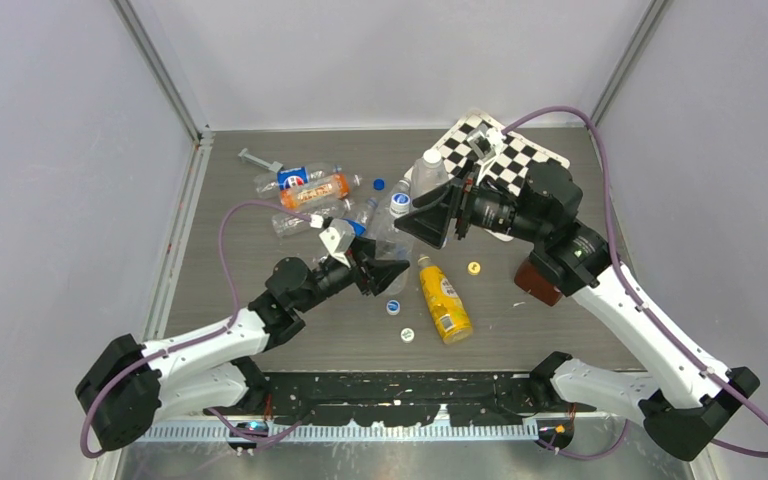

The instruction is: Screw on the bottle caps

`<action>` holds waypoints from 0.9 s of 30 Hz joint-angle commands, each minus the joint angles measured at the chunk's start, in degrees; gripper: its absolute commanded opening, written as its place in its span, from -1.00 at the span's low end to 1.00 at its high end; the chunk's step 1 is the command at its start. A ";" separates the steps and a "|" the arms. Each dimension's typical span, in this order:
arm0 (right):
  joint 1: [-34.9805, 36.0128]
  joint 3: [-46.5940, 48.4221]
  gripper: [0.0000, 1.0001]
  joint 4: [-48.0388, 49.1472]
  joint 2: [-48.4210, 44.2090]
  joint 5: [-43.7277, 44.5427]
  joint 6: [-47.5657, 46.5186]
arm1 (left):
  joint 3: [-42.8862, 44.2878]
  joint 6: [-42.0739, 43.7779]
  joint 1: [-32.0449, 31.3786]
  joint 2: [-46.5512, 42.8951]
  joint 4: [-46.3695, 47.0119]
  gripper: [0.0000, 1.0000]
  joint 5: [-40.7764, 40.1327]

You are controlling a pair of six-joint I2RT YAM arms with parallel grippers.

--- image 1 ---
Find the clear ribbed plastic bottle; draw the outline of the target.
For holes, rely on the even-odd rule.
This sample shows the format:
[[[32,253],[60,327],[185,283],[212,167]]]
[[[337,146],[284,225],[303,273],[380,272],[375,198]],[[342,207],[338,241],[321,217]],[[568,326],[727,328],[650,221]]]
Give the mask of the clear ribbed plastic bottle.
[[[389,211],[386,223],[377,232],[374,238],[377,245],[377,259],[408,261],[411,259],[415,240],[395,226],[394,222],[397,219],[399,218],[394,218]]]

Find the white bottle cap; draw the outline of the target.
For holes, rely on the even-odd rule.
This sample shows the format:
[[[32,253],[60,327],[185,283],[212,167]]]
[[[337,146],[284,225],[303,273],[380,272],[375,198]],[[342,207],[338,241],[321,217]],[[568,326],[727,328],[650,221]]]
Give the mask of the white bottle cap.
[[[426,165],[432,165],[433,167],[435,167],[437,164],[440,164],[442,162],[442,156],[437,149],[430,148],[423,153],[422,161]]]

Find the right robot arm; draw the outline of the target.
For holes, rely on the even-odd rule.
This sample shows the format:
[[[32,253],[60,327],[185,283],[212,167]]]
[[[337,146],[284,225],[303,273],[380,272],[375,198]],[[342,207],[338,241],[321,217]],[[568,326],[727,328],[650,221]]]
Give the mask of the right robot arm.
[[[632,376],[554,352],[531,371],[534,403],[549,411],[565,402],[584,404],[623,417],[666,453],[691,461],[759,379],[709,356],[670,319],[653,321],[657,306],[611,257],[608,242],[578,219],[582,197],[568,169],[554,160],[530,162],[517,194],[480,179],[470,163],[416,199],[396,226],[434,248],[449,233],[463,237],[474,226],[530,242],[532,277],[593,314],[645,369]]]

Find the clear square labelled bottle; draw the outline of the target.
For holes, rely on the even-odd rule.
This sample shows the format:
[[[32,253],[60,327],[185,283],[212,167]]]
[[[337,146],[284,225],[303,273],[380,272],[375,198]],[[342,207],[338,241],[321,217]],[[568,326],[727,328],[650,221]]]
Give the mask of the clear square labelled bottle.
[[[421,156],[415,161],[411,170],[410,196],[413,200],[416,200],[448,181],[449,175],[445,168],[443,157],[442,162],[433,167],[432,165],[426,165],[422,161]]]

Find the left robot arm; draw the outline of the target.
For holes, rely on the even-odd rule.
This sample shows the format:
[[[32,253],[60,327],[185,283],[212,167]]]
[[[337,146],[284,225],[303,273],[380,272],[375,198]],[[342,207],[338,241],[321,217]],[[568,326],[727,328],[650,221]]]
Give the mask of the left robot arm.
[[[130,445],[154,424],[210,407],[258,412],[265,380],[251,358],[290,341],[305,326],[302,314],[342,290],[382,294],[406,272],[406,259],[378,259],[376,243],[356,238],[343,259],[311,268],[286,257],[264,291],[232,315],[174,337],[111,340],[75,388],[85,419],[80,448],[90,458]]]

